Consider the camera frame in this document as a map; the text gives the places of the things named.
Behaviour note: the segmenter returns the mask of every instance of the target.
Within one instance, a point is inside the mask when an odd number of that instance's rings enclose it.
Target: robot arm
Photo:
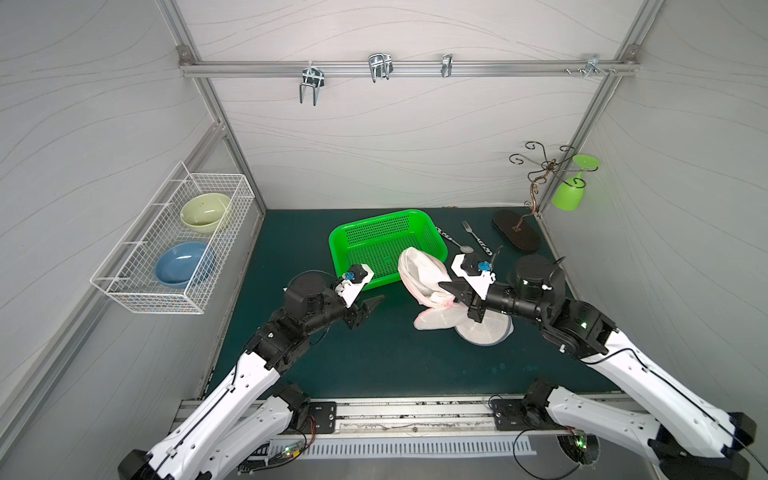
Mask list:
[[[712,406],[645,356],[615,323],[586,302],[565,298],[559,261],[521,258],[514,286],[495,282],[476,255],[459,255],[460,280],[441,282],[481,322],[486,310],[529,320],[541,335],[620,386],[650,415],[604,406],[562,387],[534,384],[523,403],[527,415],[594,432],[660,465],[669,478],[745,478],[749,463],[739,450],[754,440],[755,423],[743,413]]]
[[[309,399],[288,388],[233,429],[253,401],[307,351],[314,333],[338,320],[356,328],[370,315],[383,296],[354,301],[372,278],[367,265],[353,265],[331,286],[317,274],[300,276],[286,288],[283,308],[257,330],[229,375],[195,412],[149,452],[134,450],[125,457],[118,467],[121,480],[223,478],[292,419],[301,426]]]

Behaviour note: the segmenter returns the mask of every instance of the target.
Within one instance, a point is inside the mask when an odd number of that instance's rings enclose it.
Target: spoon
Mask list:
[[[470,247],[468,245],[461,245],[456,240],[453,240],[450,235],[448,235],[446,232],[440,230],[440,227],[435,227],[435,228],[437,229],[438,232],[440,232],[441,235],[443,235],[448,240],[451,240],[458,247],[458,249],[462,251],[462,253],[465,253],[465,254],[469,255],[470,253],[474,253],[475,252],[475,249],[473,249],[472,247]]]

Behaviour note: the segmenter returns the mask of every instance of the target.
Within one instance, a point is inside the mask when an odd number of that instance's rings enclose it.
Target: green basket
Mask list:
[[[448,247],[429,215],[420,210],[366,218],[336,227],[328,237],[333,266],[340,276],[356,263],[367,263],[373,280],[363,290],[400,280],[397,261],[408,247],[445,262]]]

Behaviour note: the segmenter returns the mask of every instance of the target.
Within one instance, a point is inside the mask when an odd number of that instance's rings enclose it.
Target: fork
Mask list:
[[[488,248],[485,245],[485,243],[482,242],[482,240],[480,240],[480,237],[475,235],[475,232],[472,231],[472,227],[469,226],[469,223],[467,223],[466,220],[462,221],[462,226],[464,227],[464,230],[467,230],[467,233],[472,235],[475,238],[475,240],[478,241],[478,243],[480,244],[480,247],[485,251],[485,253],[487,253],[489,257],[493,257],[493,252],[491,252],[491,249]]]

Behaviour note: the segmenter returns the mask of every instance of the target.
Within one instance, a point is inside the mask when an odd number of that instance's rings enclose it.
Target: mesh laundry bag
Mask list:
[[[406,289],[420,304],[428,306],[413,326],[419,330],[455,327],[458,334],[475,345],[495,345],[512,332],[512,322],[506,315],[486,312],[482,323],[467,317],[467,306],[454,303],[454,296],[438,285],[451,277],[440,260],[410,247],[400,254],[397,270]]]
[[[456,326],[456,332],[467,342],[480,346],[501,343],[514,329],[512,319],[498,312],[485,312],[481,323],[474,320]]]

